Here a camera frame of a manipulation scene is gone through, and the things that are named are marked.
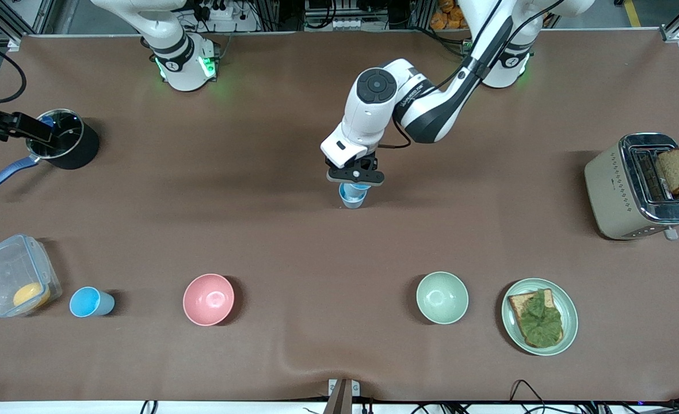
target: egg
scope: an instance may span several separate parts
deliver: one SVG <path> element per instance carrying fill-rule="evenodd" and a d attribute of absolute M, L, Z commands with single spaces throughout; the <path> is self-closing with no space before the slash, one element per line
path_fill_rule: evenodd
<path fill-rule="evenodd" d="M 27 283 L 27 285 L 22 286 L 15 293 L 15 297 L 13 298 L 13 304 L 15 306 L 20 306 L 21 304 L 24 304 L 25 302 L 29 301 L 30 299 L 34 298 L 35 296 L 38 296 L 38 294 L 40 294 L 40 292 L 42 292 L 42 291 L 43 291 L 43 286 L 40 285 L 40 283 L 37 283 L 37 282 Z M 50 296 L 51 296 L 51 291 L 50 291 L 50 289 L 47 289 L 45 291 L 45 293 L 43 293 L 42 298 L 40 298 L 40 302 L 36 306 L 40 306 L 42 304 L 45 304 L 45 302 L 48 301 L 48 298 L 50 298 Z"/>

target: toaster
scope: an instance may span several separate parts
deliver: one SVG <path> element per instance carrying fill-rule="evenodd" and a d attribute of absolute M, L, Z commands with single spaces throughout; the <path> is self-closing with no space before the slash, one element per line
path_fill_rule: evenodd
<path fill-rule="evenodd" d="M 663 232 L 669 240 L 677 238 L 679 194 L 669 191 L 657 158 L 677 147 L 664 134 L 635 133 L 588 163 L 590 205 L 605 236 L 633 240 Z"/>

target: pink bowl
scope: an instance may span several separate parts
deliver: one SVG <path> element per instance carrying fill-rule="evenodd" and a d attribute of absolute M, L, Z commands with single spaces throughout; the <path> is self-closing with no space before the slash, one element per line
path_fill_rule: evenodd
<path fill-rule="evenodd" d="M 221 275 L 201 275 L 189 284 L 184 293 L 186 317 L 200 327 L 222 322 L 234 304 L 232 285 Z"/>

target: green bowl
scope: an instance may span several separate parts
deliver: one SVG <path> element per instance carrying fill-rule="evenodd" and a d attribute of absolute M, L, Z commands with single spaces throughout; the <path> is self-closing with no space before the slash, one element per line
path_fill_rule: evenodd
<path fill-rule="evenodd" d="M 513 313 L 511 303 L 508 301 L 509 296 L 514 294 L 535 292 L 538 289 L 552 289 L 552 296 L 555 299 L 555 306 L 562 314 L 562 340 L 555 346 L 549 348 L 535 348 L 526 343 L 524 335 L 516 323 L 516 315 Z M 542 357 L 551 357 L 553 355 L 564 352 L 574 342 L 577 336 L 577 310 L 574 309 L 574 303 L 569 295 L 560 286 L 555 285 L 551 281 L 540 278 L 528 278 L 517 281 L 508 289 L 505 296 L 503 296 L 503 305 L 501 309 L 501 316 L 503 318 L 503 327 L 511 336 L 511 339 L 526 352 Z"/>
<path fill-rule="evenodd" d="M 465 284 L 452 273 L 429 273 L 416 288 L 416 304 L 421 313 L 441 325 L 460 320 L 468 310 L 469 301 Z"/>

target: table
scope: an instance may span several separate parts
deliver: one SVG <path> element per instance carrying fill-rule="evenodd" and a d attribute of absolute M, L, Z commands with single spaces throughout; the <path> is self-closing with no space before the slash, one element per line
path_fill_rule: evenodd
<path fill-rule="evenodd" d="M 43 241 L 64 289 L 0 319 L 0 400 L 306 398 L 336 377 L 385 400 L 506 399 L 519 378 L 545 399 L 678 397 L 679 241 L 600 238 L 582 175 L 627 133 L 679 142 L 678 46 L 658 31 L 544 32 L 535 51 L 442 142 L 379 152 L 386 182 L 347 210 L 319 143 L 365 68 L 405 57 L 445 78 L 457 63 L 428 37 L 234 37 L 219 80 L 190 94 L 159 81 L 134 37 L 27 37 L 28 90 L 2 108 L 74 109 L 102 149 L 0 187 L 0 241 Z M 0 96 L 17 82 L 3 68 Z M 385 140 L 402 141 L 393 126 Z M 25 154 L 0 142 L 0 168 Z M 415 308 L 435 270 L 468 286 L 454 325 Z M 236 286 L 219 327 L 182 311 L 203 273 Z M 563 354 L 524 354 L 503 331 L 502 293 L 529 277 L 577 306 Z M 69 314 L 86 285 L 114 291 L 115 315 Z"/>

